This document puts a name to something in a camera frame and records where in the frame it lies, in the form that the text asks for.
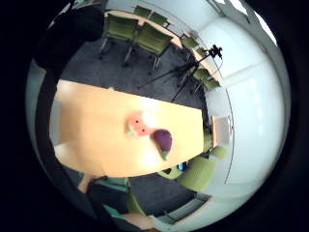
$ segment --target wooden table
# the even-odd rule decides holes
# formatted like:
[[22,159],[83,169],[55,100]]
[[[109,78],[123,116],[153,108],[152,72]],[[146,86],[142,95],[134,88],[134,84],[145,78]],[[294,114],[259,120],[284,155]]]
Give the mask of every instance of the wooden table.
[[173,32],[171,32],[170,30],[166,29],[165,27],[156,24],[155,22],[150,21],[149,19],[136,15],[136,14],[132,14],[132,13],[127,13],[127,12],[122,12],[122,11],[108,11],[104,14],[105,17],[107,17],[107,14],[112,14],[115,16],[121,16],[121,17],[127,17],[127,18],[135,18],[138,19],[138,25],[142,26],[145,22],[148,22],[149,24],[151,24],[155,29],[157,29],[158,31],[169,35],[171,37],[173,37],[173,39],[171,40],[171,43],[174,44],[175,46],[179,47],[179,48],[183,48],[182,46],[182,42],[179,38],[178,35],[174,34]]
[[[99,176],[139,176],[203,152],[200,109],[66,80],[58,82],[56,99],[62,105],[56,157],[75,170]],[[126,118],[135,110],[147,110],[155,117],[156,128],[172,133],[167,161],[148,135],[126,133]]]

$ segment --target gray carpet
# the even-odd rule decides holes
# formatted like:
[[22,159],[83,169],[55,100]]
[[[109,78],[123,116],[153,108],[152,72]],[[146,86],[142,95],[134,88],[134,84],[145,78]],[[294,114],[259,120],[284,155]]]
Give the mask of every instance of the gray carpet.
[[[180,50],[170,46],[162,55],[158,69],[153,71],[152,75],[148,75],[154,63],[154,57],[149,58],[148,52],[136,48],[131,53],[128,67],[124,68],[122,63],[127,52],[126,43],[115,42],[114,45],[108,43],[102,60],[98,58],[100,45],[101,40],[85,43],[68,62],[61,78],[104,88],[113,87],[118,91],[166,102],[170,102],[178,91],[178,78],[174,77],[163,83],[169,76],[142,89],[137,89],[137,86],[184,64],[185,54]],[[193,95],[189,94],[194,84],[194,81],[189,81],[175,103],[202,109],[203,118],[207,121],[203,90]],[[73,177],[73,179],[76,183],[78,177]],[[159,216],[163,215],[163,211],[176,210],[193,197],[191,190],[157,174],[130,178],[130,182],[139,203],[150,215]]]

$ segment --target dark carpet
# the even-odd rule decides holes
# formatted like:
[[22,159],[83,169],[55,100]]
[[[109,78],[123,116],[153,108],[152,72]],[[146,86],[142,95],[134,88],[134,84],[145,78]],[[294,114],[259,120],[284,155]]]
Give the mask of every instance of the dark carpet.
[[160,217],[194,198],[194,191],[157,173],[129,178],[131,190],[147,215]]

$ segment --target green chair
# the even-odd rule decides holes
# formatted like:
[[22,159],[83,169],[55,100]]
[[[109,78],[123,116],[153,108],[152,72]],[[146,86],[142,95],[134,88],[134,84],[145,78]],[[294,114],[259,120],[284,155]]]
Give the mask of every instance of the green chair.
[[195,41],[193,37],[185,37],[181,39],[181,43],[186,50],[186,60],[191,56],[191,49],[198,46],[199,44]]
[[101,55],[109,38],[131,43],[138,26],[138,19],[108,14],[105,39],[99,49]]
[[218,157],[220,159],[224,159],[227,153],[228,153],[228,150],[226,147],[216,146],[209,152],[209,155]]
[[163,24],[167,21],[167,17],[158,14],[157,12],[153,12],[149,20],[163,26]]
[[215,167],[215,160],[196,157],[179,183],[188,189],[202,191],[210,183]]
[[210,79],[210,80],[203,79],[202,83],[208,91],[210,91],[210,90],[212,90],[216,87],[220,87],[220,83],[215,79]]
[[207,51],[203,47],[197,48],[196,52],[199,53],[199,55],[203,57],[207,54]]
[[[136,38],[134,39],[132,46],[141,47],[155,56],[153,66],[154,70],[158,66],[160,56],[167,49],[172,39],[173,37],[158,31],[152,25],[145,22],[141,30],[138,32]],[[131,51],[132,49],[128,50],[125,63],[127,62]]]
[[211,130],[204,130],[204,148],[203,152],[206,153],[212,147],[212,134]]
[[197,69],[193,72],[194,68],[190,70],[191,75],[198,80],[195,84],[194,89],[190,91],[190,94],[196,93],[204,82],[211,78],[211,74],[207,69]]
[[139,5],[136,5],[135,9],[134,9],[134,14],[135,15],[139,15],[142,17],[148,17],[151,14],[152,10],[147,9],[147,8],[143,8]]
[[166,173],[164,170],[162,170],[162,171],[157,172],[157,174],[167,179],[171,179],[171,180],[174,180],[183,174],[183,172],[177,166],[173,166],[170,169],[171,170],[169,173]]
[[122,231],[142,231],[139,227],[129,223],[116,209],[106,204],[103,204],[102,206],[112,217],[117,227]]
[[145,212],[143,211],[143,209],[138,204],[138,202],[137,202],[137,200],[136,200],[136,198],[135,198],[135,196],[134,196],[134,194],[131,190],[127,193],[126,206],[127,206],[127,209],[130,213],[145,215]]

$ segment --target black background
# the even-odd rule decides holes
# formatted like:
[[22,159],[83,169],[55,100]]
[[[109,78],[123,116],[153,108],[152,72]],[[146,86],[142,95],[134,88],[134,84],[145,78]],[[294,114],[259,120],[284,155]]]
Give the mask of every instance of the black background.
[[[44,28],[64,1],[1,5],[1,231],[108,231],[51,185],[32,149],[25,121],[26,75]],[[286,58],[292,84],[291,128],[284,152],[262,188],[230,217],[203,231],[303,230],[308,220],[308,13],[296,1],[247,1],[262,15]]]

